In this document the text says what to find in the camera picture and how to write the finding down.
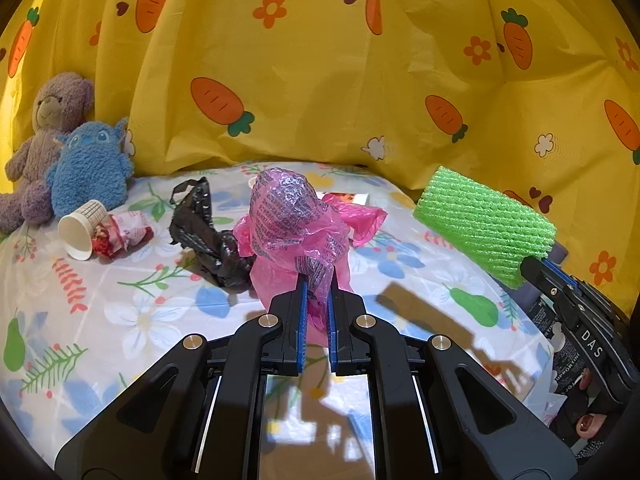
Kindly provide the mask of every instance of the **green pear pattern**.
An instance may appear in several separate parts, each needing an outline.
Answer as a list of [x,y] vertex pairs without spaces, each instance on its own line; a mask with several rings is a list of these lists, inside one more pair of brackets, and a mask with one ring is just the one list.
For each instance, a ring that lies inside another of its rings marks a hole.
[[471,314],[482,326],[491,328],[498,323],[498,307],[489,298],[469,294],[456,287],[449,288],[449,294],[453,301]]
[[14,316],[6,330],[6,343],[4,344],[4,354],[2,355],[4,365],[9,371],[17,372],[24,364],[25,354],[26,346],[20,334],[18,318]]

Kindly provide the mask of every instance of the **finger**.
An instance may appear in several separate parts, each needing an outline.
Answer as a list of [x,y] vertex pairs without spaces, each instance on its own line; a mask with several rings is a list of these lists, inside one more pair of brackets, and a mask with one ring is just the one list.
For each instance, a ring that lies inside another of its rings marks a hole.
[[600,413],[587,413],[578,420],[575,425],[575,431],[578,433],[578,436],[588,440],[598,434],[606,419],[607,415],[601,415]]
[[582,378],[580,379],[580,384],[578,387],[581,390],[586,390],[591,384],[591,381],[593,381],[593,372],[588,368],[585,368],[584,372],[582,373]]

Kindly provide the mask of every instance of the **paper cup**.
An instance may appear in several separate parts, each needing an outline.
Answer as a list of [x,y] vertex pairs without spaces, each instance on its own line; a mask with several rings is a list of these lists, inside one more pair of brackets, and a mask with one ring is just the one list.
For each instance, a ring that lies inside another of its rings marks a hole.
[[94,250],[91,239],[95,228],[107,216],[107,210],[101,202],[89,200],[71,214],[63,216],[58,224],[58,236],[66,252],[76,260],[88,260]]

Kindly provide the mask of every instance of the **purple teddy bear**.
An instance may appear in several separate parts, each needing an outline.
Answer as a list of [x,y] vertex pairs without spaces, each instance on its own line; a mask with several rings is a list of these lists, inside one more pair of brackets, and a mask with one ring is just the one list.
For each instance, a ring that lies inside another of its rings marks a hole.
[[51,193],[44,174],[60,157],[56,136],[71,133],[94,106],[94,83],[74,72],[47,81],[33,104],[33,130],[4,167],[13,193],[0,194],[0,231],[15,231],[23,221],[43,224],[53,218]]

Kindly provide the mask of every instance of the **blue gripper pad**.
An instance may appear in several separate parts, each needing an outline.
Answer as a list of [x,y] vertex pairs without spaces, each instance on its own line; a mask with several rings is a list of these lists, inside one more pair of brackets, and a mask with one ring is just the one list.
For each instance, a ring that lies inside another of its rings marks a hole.
[[331,366],[331,372],[335,374],[338,366],[338,347],[335,336],[334,300],[332,299],[331,289],[329,290],[327,308],[329,309],[329,364]]
[[306,358],[306,280],[302,285],[302,302],[300,304],[300,322],[298,323],[298,373],[305,369]]
[[547,260],[546,258],[542,258],[540,261],[542,262],[542,264],[547,269],[549,269],[552,272],[556,273],[556,275],[558,275],[564,282],[568,283],[573,288],[577,288],[578,287],[578,284],[576,283],[576,281],[571,276],[569,276],[566,272],[564,272],[564,270],[562,270],[555,263]]

